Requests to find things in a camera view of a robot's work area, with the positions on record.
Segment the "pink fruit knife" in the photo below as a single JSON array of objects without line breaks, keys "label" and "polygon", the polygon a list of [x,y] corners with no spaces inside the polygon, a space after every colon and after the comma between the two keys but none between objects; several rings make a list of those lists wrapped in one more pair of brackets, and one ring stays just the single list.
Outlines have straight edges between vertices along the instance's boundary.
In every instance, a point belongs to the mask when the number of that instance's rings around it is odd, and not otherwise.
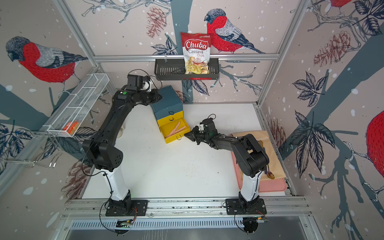
[{"label": "pink fruit knife", "polygon": [[176,128],[173,129],[173,130],[166,136],[166,138],[169,138],[170,136],[172,136],[172,135],[174,135],[174,134],[176,134],[176,133],[179,133],[179,132],[183,131],[185,128],[186,128],[186,126],[183,126],[183,127],[179,128],[179,129],[176,129]]},{"label": "pink fruit knife", "polygon": [[175,127],[172,129],[172,131],[168,134],[168,137],[169,137],[169,136],[172,136],[172,135],[176,132],[176,130],[179,128],[180,124],[181,124],[181,122],[178,122],[178,123],[176,124],[176,126],[175,126]]}]

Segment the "teal yellow drawer cabinet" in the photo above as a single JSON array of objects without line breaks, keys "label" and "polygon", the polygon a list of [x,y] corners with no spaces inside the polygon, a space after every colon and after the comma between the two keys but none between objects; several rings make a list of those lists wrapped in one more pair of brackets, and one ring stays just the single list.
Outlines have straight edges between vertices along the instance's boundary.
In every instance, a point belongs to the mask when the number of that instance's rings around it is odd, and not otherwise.
[{"label": "teal yellow drawer cabinet", "polygon": [[[162,133],[166,144],[169,144],[173,141],[180,140],[184,134],[190,132],[191,129],[185,120],[183,103],[173,87],[166,86],[159,90],[163,98],[159,102],[151,104],[151,108],[160,132]],[[183,131],[166,138],[178,122],[181,122],[179,128],[183,126],[186,126],[186,128]]]}]

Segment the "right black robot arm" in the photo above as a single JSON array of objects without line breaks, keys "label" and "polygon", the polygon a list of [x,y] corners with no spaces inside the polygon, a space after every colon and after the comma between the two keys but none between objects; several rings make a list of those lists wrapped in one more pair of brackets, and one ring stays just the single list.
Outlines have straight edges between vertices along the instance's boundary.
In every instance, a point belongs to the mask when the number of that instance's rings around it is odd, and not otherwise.
[{"label": "right black robot arm", "polygon": [[243,172],[243,185],[239,193],[239,204],[242,209],[255,206],[260,198],[259,186],[261,176],[270,162],[264,148],[256,138],[247,134],[243,137],[232,137],[218,133],[213,118],[203,120],[185,137],[197,143],[205,143],[215,150],[228,150],[235,155],[237,165]]}]

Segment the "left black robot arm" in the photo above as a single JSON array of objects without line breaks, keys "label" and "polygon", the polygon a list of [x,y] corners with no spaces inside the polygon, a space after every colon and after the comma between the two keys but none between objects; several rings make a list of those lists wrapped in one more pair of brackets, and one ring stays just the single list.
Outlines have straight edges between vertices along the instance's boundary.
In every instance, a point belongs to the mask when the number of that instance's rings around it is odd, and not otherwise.
[{"label": "left black robot arm", "polygon": [[124,154],[115,147],[119,131],[135,106],[148,106],[161,99],[157,89],[145,91],[124,86],[114,94],[112,107],[101,128],[91,139],[83,142],[88,160],[103,174],[110,187],[107,200],[109,216],[128,215],[135,210],[120,168]]}]

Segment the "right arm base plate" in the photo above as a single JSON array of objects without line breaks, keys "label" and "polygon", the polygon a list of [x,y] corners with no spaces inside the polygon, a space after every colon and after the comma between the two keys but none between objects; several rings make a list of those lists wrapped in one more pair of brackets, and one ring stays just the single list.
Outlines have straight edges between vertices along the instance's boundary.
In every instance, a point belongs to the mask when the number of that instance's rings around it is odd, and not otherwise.
[{"label": "right arm base plate", "polygon": [[251,202],[241,199],[226,199],[227,215],[266,215],[267,209],[263,199],[257,198]]}]

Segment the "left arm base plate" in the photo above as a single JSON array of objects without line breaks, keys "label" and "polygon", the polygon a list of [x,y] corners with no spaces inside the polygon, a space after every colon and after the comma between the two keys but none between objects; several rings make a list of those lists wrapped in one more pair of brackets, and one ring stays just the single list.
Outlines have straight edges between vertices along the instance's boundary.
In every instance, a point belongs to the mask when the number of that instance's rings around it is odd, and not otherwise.
[{"label": "left arm base plate", "polygon": [[106,210],[106,217],[145,216],[148,203],[148,200],[109,200]]}]

